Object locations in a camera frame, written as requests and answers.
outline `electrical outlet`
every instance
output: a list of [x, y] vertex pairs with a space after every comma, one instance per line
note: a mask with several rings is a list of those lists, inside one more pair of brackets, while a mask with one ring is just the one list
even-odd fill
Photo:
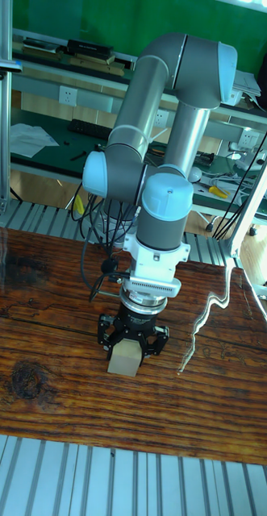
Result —
[[238, 142], [238, 149], [253, 149], [257, 144], [259, 132], [251, 131], [251, 129], [243, 129]]
[[158, 110], [156, 113], [156, 119], [154, 121], [154, 126], [160, 127], [161, 129], [165, 129], [168, 117], [169, 117], [168, 111]]
[[77, 89], [60, 86], [59, 103], [75, 107], [77, 105]]

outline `green wall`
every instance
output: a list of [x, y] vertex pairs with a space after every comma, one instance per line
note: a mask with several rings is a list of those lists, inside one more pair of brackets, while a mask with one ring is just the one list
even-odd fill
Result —
[[267, 14], [216, 0], [15, 0], [18, 29], [111, 44], [138, 56], [178, 31], [233, 45], [238, 68], [256, 73], [267, 48]]

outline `black cable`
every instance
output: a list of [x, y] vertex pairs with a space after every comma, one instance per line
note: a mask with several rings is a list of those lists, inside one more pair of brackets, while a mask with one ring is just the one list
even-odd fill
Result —
[[13, 190], [13, 188], [10, 188], [10, 191], [11, 191], [12, 195], [14, 195], [19, 202], [23, 202], [23, 199]]
[[111, 210], [111, 204], [112, 201], [110, 200], [109, 206], [108, 206], [108, 213], [107, 213], [107, 221], [106, 221], [106, 246], [109, 247], [109, 228], [110, 228], [110, 210]]
[[[80, 225], [80, 233], [81, 233], [81, 236], [83, 239], [85, 239], [86, 236], [83, 233], [82, 224], [83, 224], [84, 218], [90, 214], [90, 211], [91, 211], [92, 207], [94, 206], [96, 198], [97, 198], [97, 196], [93, 196], [90, 198], [88, 197], [88, 204], [86, 205], [85, 211], [84, 211], [83, 215], [77, 219], [77, 221], [79, 222], [79, 225]], [[98, 207], [98, 204], [93, 208], [93, 211], [96, 210], [97, 207]]]
[[114, 229], [114, 233], [113, 233], [113, 236], [112, 236], [111, 242], [110, 242], [110, 254], [112, 254], [113, 247], [114, 247], [114, 241], [115, 241], [116, 235], [117, 235], [117, 233], [119, 231], [120, 224], [121, 224], [122, 219], [123, 219], [122, 208], [123, 208], [123, 203], [120, 202], [119, 203], [119, 212], [118, 212], [118, 216], [117, 216], [116, 224], [115, 224], [115, 229]]
[[228, 233], [229, 229], [232, 227], [232, 225], [236, 222], [239, 215], [241, 214], [242, 209], [244, 208], [244, 204], [246, 201], [244, 201], [241, 206], [239, 206], [239, 209], [231, 216], [231, 218], [227, 221], [227, 224], [225, 224], [221, 230], [219, 231], [218, 235], [216, 236], [217, 240], [223, 239], [224, 236]]
[[76, 193], [74, 194], [74, 196], [73, 196], [73, 200], [72, 200], [71, 217], [72, 217], [72, 219], [73, 219], [73, 221], [74, 221], [75, 223], [76, 223], [77, 221], [79, 221], [79, 220], [80, 220], [80, 218], [74, 218], [74, 216], [73, 216], [73, 205], [74, 205], [74, 203], [75, 203], [75, 201], [76, 201], [77, 194], [78, 194], [78, 193], [79, 193], [79, 191], [80, 191], [81, 185], [82, 185], [82, 182], [81, 182], [81, 183], [80, 183], [80, 185], [77, 187]]
[[86, 249], [88, 247], [88, 243], [89, 243], [89, 240], [90, 240], [90, 236], [92, 235], [93, 233], [93, 230], [94, 230], [94, 226], [98, 220], [98, 216], [100, 214], [100, 211], [102, 209], [102, 205], [104, 203], [104, 200], [101, 200], [101, 202], [99, 203], [98, 205], [98, 209], [97, 209], [97, 212], [96, 212], [96, 215], [95, 215], [95, 218], [94, 218], [94, 221], [88, 231], [88, 234], [85, 238], [85, 242], [84, 242], [84, 245], [83, 245], [83, 249], [81, 250], [81, 277], [84, 281], [84, 283], [86, 284], [86, 286], [88, 287], [88, 289], [92, 290], [92, 286], [90, 285], [90, 283], [88, 282], [88, 280], [86, 279], [86, 275], [85, 275], [85, 271], [84, 271], [84, 259], [85, 259], [85, 253], [86, 253]]
[[237, 194], [238, 194], [238, 192], [239, 192], [239, 190], [240, 190], [240, 188], [241, 188], [241, 186], [242, 186], [242, 184], [243, 184], [243, 182], [244, 182], [244, 180], [245, 180], [245, 178], [246, 178], [246, 176], [247, 176], [247, 174], [248, 174], [248, 172], [249, 172], [250, 168], [252, 167], [252, 165], [253, 165], [253, 163], [254, 163], [255, 159], [257, 158], [258, 153], [260, 152], [260, 150], [261, 150], [261, 148], [262, 148], [262, 146], [263, 146], [263, 143], [265, 142], [266, 138], [267, 138], [267, 131], [266, 131], [266, 133], [265, 133], [265, 135], [264, 135], [264, 137], [263, 137], [263, 139], [262, 139], [262, 141], [261, 141], [261, 144], [259, 145], [259, 147], [258, 147], [258, 149], [257, 149], [257, 151], [256, 151], [256, 153], [255, 153], [255, 155], [254, 155], [254, 157], [253, 157], [253, 159], [252, 159], [252, 161], [251, 161], [250, 165], [248, 166], [248, 168], [247, 168], [247, 170], [246, 170], [245, 174], [242, 176], [242, 179], [241, 179], [241, 181], [240, 181], [240, 183], [239, 183], [239, 186], [238, 186], [238, 188], [237, 188], [236, 192], [234, 193], [233, 199], [232, 199], [232, 200], [231, 200], [231, 202], [229, 203], [229, 206], [228, 206], [228, 208], [227, 208], [227, 211], [226, 211], [226, 212], [225, 212], [225, 214], [223, 215], [223, 217], [222, 217], [221, 221], [219, 222], [219, 225], [216, 227], [215, 233], [213, 234], [213, 237], [214, 237], [214, 238], [217, 238], [217, 234], [219, 233], [219, 228], [220, 228], [221, 224], [223, 223], [223, 221], [225, 220], [225, 218], [227, 217], [227, 214], [228, 214], [228, 212], [229, 212], [229, 210], [230, 210], [231, 206], [233, 205], [233, 203], [234, 203], [234, 201], [235, 201], [235, 199], [236, 199], [236, 196], [237, 196]]
[[[125, 210], [124, 218], [126, 218], [126, 216], [127, 216], [127, 215], [126, 215], [127, 210], [128, 210], [128, 213], [129, 213], [130, 209], [131, 209], [131, 206], [129, 206], [129, 207]], [[128, 232], [129, 232], [129, 230], [132, 228], [132, 226], [133, 226], [133, 224], [134, 224], [135, 220], [136, 220], [136, 216], [134, 215], [134, 216], [133, 216], [133, 219], [132, 219], [132, 221], [130, 222], [130, 224], [129, 224], [129, 226], [128, 226], [128, 228], [127, 228], [127, 229], [125, 228], [124, 224], [122, 224], [122, 226], [123, 226], [123, 230], [124, 230], [124, 233], [122, 233], [121, 235], [119, 235], [118, 239], [116, 239], [116, 240], [115, 240], [115, 242], [118, 242], [119, 240], [121, 240], [121, 239], [122, 239], [122, 238], [123, 238], [123, 237], [124, 237]]]
[[97, 296], [97, 294], [100, 292], [100, 289], [102, 287], [102, 283], [104, 282], [104, 279], [106, 277], [114, 277], [114, 276], [129, 278], [130, 274], [129, 273], [118, 273], [117, 271], [114, 271], [113, 273], [101, 274], [101, 276], [94, 282], [94, 286], [90, 293], [89, 302], [92, 302], [95, 299], [95, 297]]
[[[95, 195], [94, 196], [94, 203], [95, 203], [96, 199], [97, 199], [97, 196]], [[95, 208], [93, 208], [93, 205], [91, 205], [90, 211], [89, 211], [90, 223], [91, 223], [91, 226], [93, 226], [93, 231], [94, 231], [94, 234], [95, 234], [95, 236], [97, 238], [97, 241], [99, 242], [99, 244], [101, 245], [101, 247], [103, 248], [105, 253], [108, 256], [110, 256], [110, 253], [109, 253], [109, 250], [108, 250], [107, 246], [103, 243], [102, 238], [100, 237], [98, 231], [96, 230], [95, 226], [93, 225], [92, 214], [93, 214], [93, 211], [95, 210]]]

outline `wire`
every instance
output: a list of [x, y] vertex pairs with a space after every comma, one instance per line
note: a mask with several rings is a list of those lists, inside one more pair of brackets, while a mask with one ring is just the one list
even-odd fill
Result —
[[74, 221], [75, 223], [81, 219], [81, 217], [79, 217], [79, 218], [74, 218], [74, 216], [73, 216], [73, 205], [74, 205], [74, 203], [75, 203], [75, 201], [76, 201], [77, 194], [78, 194], [78, 193], [79, 193], [79, 191], [80, 191], [81, 185], [82, 185], [82, 182], [81, 182], [81, 183], [79, 184], [79, 186], [77, 187], [77, 189], [76, 189], [76, 193], [74, 194], [74, 196], [73, 196], [73, 201], [72, 201], [71, 217], [72, 217], [72, 219], [73, 219], [73, 221]]
[[104, 282], [104, 279], [106, 277], [114, 277], [114, 276], [117, 276], [117, 277], [123, 277], [123, 278], [129, 278], [130, 277], [130, 274], [129, 273], [118, 273], [116, 271], [112, 272], [112, 273], [104, 273], [102, 274], [95, 282], [94, 282], [94, 286], [91, 290], [91, 293], [90, 293], [90, 297], [89, 297], [89, 302], [92, 302], [95, 297], [97, 296], [97, 294], [100, 291], [101, 287], [102, 287], [102, 284]]
[[83, 215], [80, 218], [77, 219], [77, 221], [80, 224], [80, 233], [81, 233], [81, 236], [82, 236], [83, 239], [85, 239], [86, 237], [85, 237], [84, 232], [82, 230], [82, 224], [83, 224], [84, 218], [89, 214], [91, 204], [92, 204], [92, 200], [90, 199], [88, 204], [86, 205], [86, 209], [85, 209]]
[[241, 204], [241, 206], [239, 206], [239, 209], [229, 218], [227, 223], [222, 227], [222, 229], [219, 232], [219, 237], [218, 237], [219, 239], [222, 239], [222, 238], [224, 238], [226, 236], [226, 234], [228, 233], [229, 229], [232, 227], [232, 225], [235, 223], [235, 221], [239, 217], [242, 209], [244, 208], [244, 204], [245, 203], [246, 203], [246, 201], [244, 201]]
[[106, 218], [106, 246], [109, 246], [109, 226], [110, 226], [110, 211], [111, 211], [111, 204], [112, 201], [110, 200], [109, 206], [108, 206], [108, 213]]
[[262, 139], [262, 141], [261, 141], [261, 144], [259, 145], [259, 147], [258, 147], [258, 149], [257, 149], [256, 153], [254, 154], [254, 156], [253, 156], [253, 158], [252, 158], [252, 161], [251, 161], [250, 165], [248, 166], [247, 170], [245, 171], [244, 175], [242, 176], [242, 179], [241, 179], [241, 181], [240, 181], [240, 184], [239, 184], [239, 186], [238, 186], [238, 188], [237, 188], [236, 192], [234, 193], [233, 198], [232, 198], [231, 202], [229, 203], [229, 206], [227, 207], [226, 212], [224, 213], [224, 215], [223, 215], [223, 217], [222, 217], [221, 221], [219, 222], [219, 225], [217, 226], [217, 228], [216, 228], [216, 230], [215, 230], [215, 233], [213, 234], [213, 237], [214, 237], [214, 238], [216, 238], [216, 239], [219, 239], [219, 238], [220, 238], [220, 237], [219, 237], [219, 234], [221, 233], [221, 231], [222, 231], [222, 229], [223, 229], [223, 228], [221, 228], [221, 230], [219, 231], [219, 229], [220, 229], [220, 227], [221, 227], [221, 224], [223, 224], [223, 221], [224, 221], [224, 220], [225, 220], [225, 218], [227, 217], [227, 214], [228, 214], [228, 212], [229, 212], [229, 210], [230, 210], [231, 206], [233, 205], [233, 203], [234, 203], [234, 201], [235, 201], [235, 199], [236, 199], [236, 196], [237, 196], [238, 192], [240, 191], [240, 188], [241, 188], [242, 184], [244, 183], [244, 180], [245, 180], [245, 178], [246, 178], [246, 176], [247, 176], [247, 174], [248, 174], [248, 172], [249, 172], [250, 168], [252, 167], [253, 163], [255, 162], [255, 159], [257, 158], [258, 153], [259, 153], [259, 152], [260, 152], [260, 150], [262, 149], [263, 143], [265, 142], [266, 138], [267, 138], [267, 131], [266, 131], [266, 133], [265, 133], [265, 135], [264, 135], [264, 137], [263, 137], [263, 139]]
[[85, 275], [85, 270], [84, 270], [84, 259], [85, 259], [85, 253], [86, 253], [86, 249], [88, 247], [88, 243], [89, 243], [89, 240], [90, 240], [90, 237], [93, 233], [93, 230], [94, 230], [94, 226], [98, 220], [98, 216], [99, 216], [99, 213], [102, 209], [102, 205], [104, 203], [104, 200], [102, 200], [100, 203], [99, 203], [99, 206], [98, 206], [98, 209], [97, 209], [97, 212], [96, 212], [96, 216], [94, 218], [94, 221], [87, 233], [87, 236], [85, 238], [85, 242], [84, 242], [84, 245], [83, 245], [83, 249], [81, 250], [81, 277], [84, 281], [84, 283], [86, 284], [86, 286], [88, 287], [88, 289], [92, 290], [92, 286], [90, 285], [90, 283], [87, 281], [86, 279], [86, 275]]
[[253, 223], [256, 223], [256, 224], [259, 224], [259, 223], [265, 222], [265, 221], [267, 222], [267, 214], [260, 213], [257, 211], [254, 215], [253, 221], [254, 221]]
[[122, 224], [122, 221], [124, 219], [126, 220], [126, 217], [127, 217], [128, 213], [129, 213], [129, 210], [130, 210], [130, 206], [127, 207], [127, 209], [125, 210], [124, 214], [122, 212], [122, 209], [123, 209], [123, 203], [120, 202], [119, 216], [118, 216], [117, 223], [116, 223], [116, 226], [115, 226], [115, 231], [114, 231], [114, 234], [113, 234], [113, 237], [112, 237], [112, 240], [111, 240], [111, 246], [110, 246], [111, 253], [113, 251], [113, 247], [114, 247], [114, 244], [115, 244], [115, 241], [116, 241], [116, 237], [117, 237], [117, 233], [119, 231], [119, 228], [120, 228], [120, 226]]
[[97, 241], [99, 242], [99, 244], [101, 245], [101, 247], [103, 248], [103, 250], [105, 251], [105, 253], [106, 253], [108, 256], [110, 256], [109, 249], [108, 249], [108, 247], [103, 243], [102, 238], [100, 237], [100, 235], [99, 235], [99, 233], [98, 233], [98, 231], [97, 231], [97, 229], [96, 229], [95, 225], [93, 224], [93, 220], [92, 220], [92, 214], [93, 214], [93, 211], [97, 208], [97, 206], [99, 206], [99, 204], [100, 204], [100, 203], [103, 203], [103, 200], [102, 200], [102, 201], [100, 201], [100, 203], [99, 203], [99, 204], [97, 204], [97, 205], [96, 205], [96, 207], [95, 207], [95, 208], [93, 208], [93, 206], [94, 206], [94, 203], [95, 203], [96, 199], [97, 199], [97, 196], [95, 195], [95, 196], [94, 196], [94, 202], [93, 202], [93, 204], [91, 205], [91, 207], [90, 207], [90, 211], [89, 211], [90, 223], [91, 223], [91, 226], [93, 226], [93, 231], [94, 231], [94, 234], [95, 234], [95, 236], [96, 236], [96, 238], [97, 238]]
[[10, 188], [10, 191], [11, 191], [12, 195], [14, 195], [19, 202], [23, 202], [23, 199], [13, 190], [13, 188]]

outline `keyboard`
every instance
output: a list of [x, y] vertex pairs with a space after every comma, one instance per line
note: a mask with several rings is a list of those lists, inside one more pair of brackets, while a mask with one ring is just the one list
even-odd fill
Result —
[[84, 122], [73, 119], [68, 125], [68, 130], [77, 132], [79, 135], [93, 136], [94, 138], [108, 140], [111, 129], [109, 127], [97, 126], [95, 123]]

